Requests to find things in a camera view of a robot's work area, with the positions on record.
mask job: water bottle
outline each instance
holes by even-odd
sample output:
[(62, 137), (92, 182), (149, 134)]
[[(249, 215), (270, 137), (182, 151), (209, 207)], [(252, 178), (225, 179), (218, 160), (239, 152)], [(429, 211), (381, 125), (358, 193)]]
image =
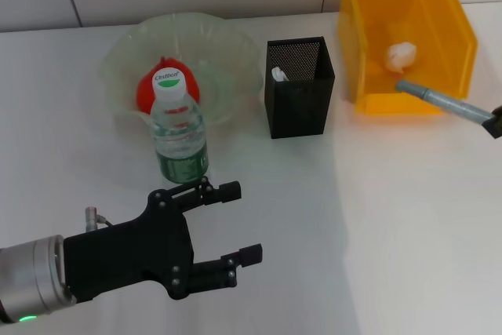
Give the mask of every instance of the water bottle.
[(183, 72), (163, 68), (152, 79), (155, 102), (151, 108), (150, 132), (164, 178), (186, 184), (206, 174), (206, 128), (202, 113), (187, 93)]

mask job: black mesh container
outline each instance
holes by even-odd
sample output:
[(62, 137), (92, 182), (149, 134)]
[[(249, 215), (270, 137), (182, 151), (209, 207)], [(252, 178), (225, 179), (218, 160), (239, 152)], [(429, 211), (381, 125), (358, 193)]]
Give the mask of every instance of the black mesh container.
[[(281, 68), (288, 82), (276, 82)], [(265, 107), (272, 139), (324, 132), (335, 73), (323, 37), (269, 41)]]

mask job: yellow box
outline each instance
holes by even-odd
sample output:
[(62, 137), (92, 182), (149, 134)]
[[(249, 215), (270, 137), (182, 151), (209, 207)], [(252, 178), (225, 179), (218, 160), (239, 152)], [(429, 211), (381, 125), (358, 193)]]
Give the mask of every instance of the yellow box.
[[(341, 0), (338, 35), (357, 111), (438, 112), (395, 92), (399, 79), (467, 97), (478, 42), (458, 0)], [(417, 46), (415, 64), (402, 75), (385, 68), (387, 49), (401, 42)]]

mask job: bottle cap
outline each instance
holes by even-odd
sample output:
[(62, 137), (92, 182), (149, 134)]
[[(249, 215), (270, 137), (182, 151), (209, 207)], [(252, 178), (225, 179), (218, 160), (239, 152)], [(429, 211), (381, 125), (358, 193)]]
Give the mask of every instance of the bottle cap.
[(161, 102), (176, 102), (182, 100), (187, 93), (185, 75), (177, 68), (163, 68), (153, 77), (155, 98)]

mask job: green label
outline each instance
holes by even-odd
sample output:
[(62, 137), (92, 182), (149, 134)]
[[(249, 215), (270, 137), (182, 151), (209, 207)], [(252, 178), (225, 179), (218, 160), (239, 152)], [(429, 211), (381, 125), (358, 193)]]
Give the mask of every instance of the green label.
[(201, 178), (209, 166), (205, 144), (199, 152), (187, 158), (169, 158), (157, 152), (157, 159), (162, 175), (175, 184), (186, 184)]
[(178, 78), (176, 80), (164, 80), (163, 82), (160, 82), (159, 85), (164, 88), (169, 88), (171, 86), (175, 86), (178, 82), (180, 82)]

